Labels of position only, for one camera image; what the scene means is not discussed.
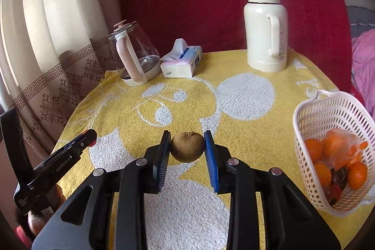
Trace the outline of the person's left hand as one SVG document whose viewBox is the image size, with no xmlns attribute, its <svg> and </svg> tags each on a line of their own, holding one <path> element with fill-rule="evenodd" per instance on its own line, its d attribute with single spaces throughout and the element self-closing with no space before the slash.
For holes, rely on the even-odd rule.
<svg viewBox="0 0 375 250">
<path fill-rule="evenodd" d="M 24 246 L 31 249 L 32 242 L 53 216 L 53 213 L 47 211 L 45 214 L 37 215 L 29 211 L 27 215 L 22 215 L 16 210 L 15 216 L 18 227 L 14 231 Z"/>
</svg>

